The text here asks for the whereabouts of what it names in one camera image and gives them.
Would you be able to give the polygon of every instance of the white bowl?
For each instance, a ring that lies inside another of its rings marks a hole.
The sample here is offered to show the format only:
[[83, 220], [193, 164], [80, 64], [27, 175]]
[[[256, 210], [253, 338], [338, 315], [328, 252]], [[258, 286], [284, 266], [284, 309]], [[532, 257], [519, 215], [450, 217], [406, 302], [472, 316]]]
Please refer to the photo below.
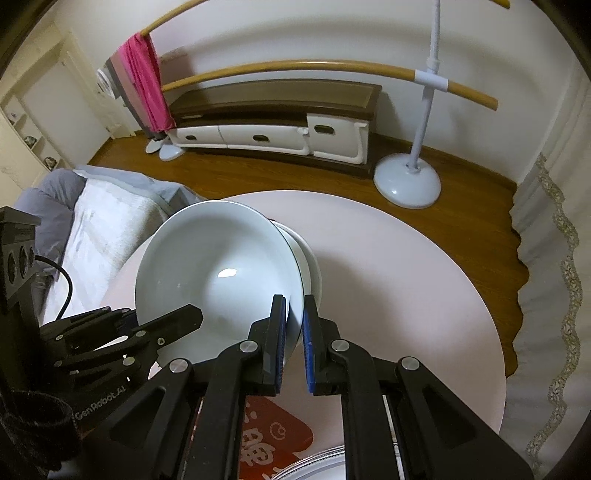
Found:
[[301, 249], [298, 242], [296, 242], [296, 239], [287, 233], [287, 231], [284, 229], [284, 225], [276, 222], [275, 220], [271, 220], [271, 222], [278, 228], [278, 230], [283, 235], [283, 238], [287, 240], [287, 244], [289, 244], [291, 251], [294, 254], [295, 261], [297, 262], [297, 266], [300, 269], [301, 284], [304, 287], [304, 295], [308, 295], [312, 291], [312, 280], [310, 278], [310, 268], [308, 267], [308, 261], [306, 260], [304, 251]]
[[290, 306], [285, 360], [301, 331], [304, 293], [294, 254], [265, 216], [227, 200], [196, 203], [160, 226], [139, 265], [135, 283], [138, 323], [186, 304], [203, 312], [193, 333], [159, 350], [158, 363], [217, 357], [248, 337], [269, 316], [273, 295]]
[[320, 274], [320, 265], [314, 252], [302, 238], [302, 236], [295, 230], [283, 225], [282, 223], [273, 220], [273, 224], [283, 233], [287, 242], [295, 255], [297, 264], [300, 267], [301, 279], [304, 285], [304, 294], [311, 293], [316, 301], [316, 307], [320, 307], [322, 300], [322, 275]]

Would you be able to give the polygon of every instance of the wooden clothes rail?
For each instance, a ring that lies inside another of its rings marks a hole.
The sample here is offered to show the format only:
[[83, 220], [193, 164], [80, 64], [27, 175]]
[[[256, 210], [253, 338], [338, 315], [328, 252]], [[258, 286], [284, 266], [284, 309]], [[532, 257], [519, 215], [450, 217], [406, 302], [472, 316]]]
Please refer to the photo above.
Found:
[[[234, 77], [237, 75], [246, 75], [249, 73], [263, 72], [286, 72], [289, 70], [324, 70], [330, 72], [355, 72], [367, 73], [370, 75], [379, 75], [394, 79], [406, 80], [407, 82], [419, 83], [415, 81], [416, 70], [405, 67], [384, 65], [382, 63], [372, 63], [369, 61], [357, 60], [278, 60], [266, 61], [262, 63], [248, 63], [237, 67], [228, 67], [226, 69], [215, 70], [213, 72], [192, 75], [176, 82], [167, 83], [162, 86], [163, 92], [168, 92], [176, 88], [185, 87], [194, 83], [206, 82], [225, 77]], [[440, 79], [440, 83], [447, 83], [447, 87], [434, 85], [438, 90], [453, 93], [472, 102], [483, 105], [491, 110], [497, 110], [499, 101], [485, 93], [474, 90], [461, 83], [448, 81], [438, 75], [432, 75], [433, 78]]]
[[[189, 0], [152, 22], [146, 28], [141, 30], [140, 34], [143, 37], [146, 37], [150, 34], [150, 32], [165, 24], [167, 21], [179, 16], [193, 7], [196, 7], [199, 4], [205, 3], [206, 1], [207, 0]], [[491, 1], [506, 9], [511, 7], [509, 0]], [[385, 65], [382, 63], [357, 60], [278, 60], [261, 63], [249, 63], [246, 65], [215, 70], [213, 72], [192, 75], [190, 77], [177, 80], [176, 82], [167, 83], [166, 85], [162, 86], [162, 91], [168, 92], [183, 86], [236, 75], [263, 72], [285, 72], [289, 70], [324, 70], [331, 72], [367, 73], [425, 85], [425, 83], [417, 81], [417, 77], [419, 77], [420, 74], [424, 74], [424, 72], [421, 72], [420, 70], [407, 69], [405, 67]], [[440, 76], [432, 76], [428, 84], [438, 90], [449, 92], [467, 100], [471, 100], [472, 102], [483, 105], [487, 108], [490, 108], [491, 110], [497, 110], [499, 106], [498, 100], [494, 97], [491, 97], [483, 92], [479, 92], [478, 90], [470, 88], [461, 83], [447, 80]]]

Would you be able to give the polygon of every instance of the pink towel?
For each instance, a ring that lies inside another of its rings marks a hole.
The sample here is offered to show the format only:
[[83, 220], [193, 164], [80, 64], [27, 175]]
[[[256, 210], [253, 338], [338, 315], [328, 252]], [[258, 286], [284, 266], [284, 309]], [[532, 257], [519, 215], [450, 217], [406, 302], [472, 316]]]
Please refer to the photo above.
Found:
[[160, 65], [150, 36], [136, 33], [117, 52], [148, 114], [151, 130], [162, 132], [175, 128], [162, 94]]

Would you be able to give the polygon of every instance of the white shelf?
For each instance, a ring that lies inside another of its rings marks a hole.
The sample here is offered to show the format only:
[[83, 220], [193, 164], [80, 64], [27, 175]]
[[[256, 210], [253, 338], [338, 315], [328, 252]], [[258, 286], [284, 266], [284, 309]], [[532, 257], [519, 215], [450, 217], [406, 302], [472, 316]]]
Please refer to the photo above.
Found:
[[47, 157], [51, 157], [57, 161], [55, 168], [71, 168], [51, 144], [51, 141], [41, 133], [39, 127], [29, 116], [22, 103], [15, 95], [10, 96], [10, 98], [2, 105], [2, 109], [7, 118], [10, 119], [13, 129], [15, 129], [16, 133], [23, 139], [23, 141], [29, 136], [37, 139], [32, 146], [29, 147], [27, 145], [27, 147], [44, 168], [49, 170], [44, 162]]

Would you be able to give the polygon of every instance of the round table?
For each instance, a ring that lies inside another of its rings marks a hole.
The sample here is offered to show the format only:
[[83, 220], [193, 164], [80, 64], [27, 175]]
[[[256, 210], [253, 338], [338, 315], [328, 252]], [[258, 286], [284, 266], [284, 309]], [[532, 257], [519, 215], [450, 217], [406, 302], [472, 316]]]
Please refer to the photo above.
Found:
[[[298, 232], [318, 257], [319, 314], [371, 355], [417, 357], [494, 431], [505, 407], [505, 365], [495, 324], [464, 272], [437, 245], [397, 218], [341, 197], [256, 192], [231, 197]], [[135, 277], [146, 241], [103, 299], [135, 307]], [[301, 344], [287, 362], [274, 401], [314, 433], [312, 455], [342, 445], [340, 397], [307, 392]]]

